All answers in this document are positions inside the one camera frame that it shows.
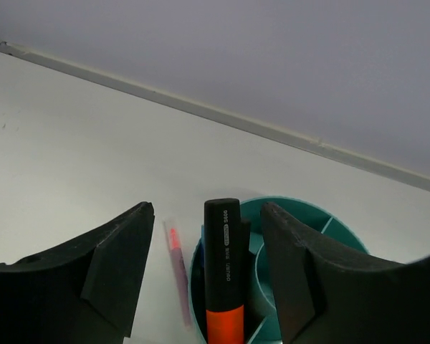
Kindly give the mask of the metal rail table edge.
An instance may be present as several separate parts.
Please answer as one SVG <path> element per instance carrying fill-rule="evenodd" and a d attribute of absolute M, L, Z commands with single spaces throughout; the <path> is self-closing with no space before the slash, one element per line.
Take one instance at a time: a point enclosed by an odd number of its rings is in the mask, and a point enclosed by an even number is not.
<path fill-rule="evenodd" d="M 430 192 L 429 176 L 422 176 L 404 168 L 338 148 L 324 143 L 319 138 L 312 138 L 261 120 L 250 119 L 243 115 L 160 92 L 136 82 L 85 68 L 82 65 L 41 54 L 19 45 L 0 42 L 0 53 Z"/>

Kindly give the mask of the black orange highlighter marker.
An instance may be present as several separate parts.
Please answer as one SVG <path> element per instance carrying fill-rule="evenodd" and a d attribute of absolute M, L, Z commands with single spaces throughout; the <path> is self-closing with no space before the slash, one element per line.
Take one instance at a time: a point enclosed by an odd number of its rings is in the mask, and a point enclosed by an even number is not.
<path fill-rule="evenodd" d="M 244 342 L 244 235 L 238 199 L 204 204 L 204 280 L 209 343 Z"/>

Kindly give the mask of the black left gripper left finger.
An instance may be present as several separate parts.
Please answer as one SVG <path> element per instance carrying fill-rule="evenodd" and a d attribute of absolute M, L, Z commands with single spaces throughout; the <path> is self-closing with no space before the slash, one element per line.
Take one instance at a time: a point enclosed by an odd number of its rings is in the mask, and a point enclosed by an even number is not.
<path fill-rule="evenodd" d="M 0 263 L 0 343 L 122 343 L 133 329 L 153 205 L 13 264 Z"/>

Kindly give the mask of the thin pink pen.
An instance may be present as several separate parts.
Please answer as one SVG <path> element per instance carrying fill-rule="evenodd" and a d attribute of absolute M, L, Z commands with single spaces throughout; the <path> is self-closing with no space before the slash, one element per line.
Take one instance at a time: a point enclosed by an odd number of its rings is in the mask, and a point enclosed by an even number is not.
<path fill-rule="evenodd" d="M 191 328 L 192 319 L 189 308 L 188 276 L 184 264 L 183 251 L 181 247 L 181 240 L 178 235 L 178 229 L 173 219 L 166 219 L 163 222 L 163 228 L 166 233 L 166 242 L 171 258 L 173 273 L 176 279 L 183 323 L 187 328 Z"/>

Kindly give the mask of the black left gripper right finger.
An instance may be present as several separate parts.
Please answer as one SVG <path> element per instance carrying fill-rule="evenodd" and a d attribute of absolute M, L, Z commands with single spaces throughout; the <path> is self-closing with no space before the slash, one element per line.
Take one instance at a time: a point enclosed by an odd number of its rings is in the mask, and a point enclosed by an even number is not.
<path fill-rule="evenodd" d="M 430 343 L 430 256 L 402 264 L 261 209 L 284 343 Z"/>

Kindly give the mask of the teal round compartment organizer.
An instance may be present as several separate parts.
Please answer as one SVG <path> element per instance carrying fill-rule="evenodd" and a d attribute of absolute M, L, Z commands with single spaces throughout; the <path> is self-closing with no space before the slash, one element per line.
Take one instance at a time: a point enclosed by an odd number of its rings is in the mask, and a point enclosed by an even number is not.
<path fill-rule="evenodd" d="M 260 224 L 261 206 L 268 201 L 276 203 L 315 231 L 363 253 L 368 251 L 362 241 L 343 222 L 326 210 L 306 201 L 283 196 L 263 196 L 241 202 L 242 218 L 251 222 L 248 295 L 247 303 L 244 304 L 246 343 L 282 342 Z M 205 286 L 204 269 L 200 265 L 200 240 L 194 250 L 189 272 L 189 307 L 198 341 L 206 343 Z"/>

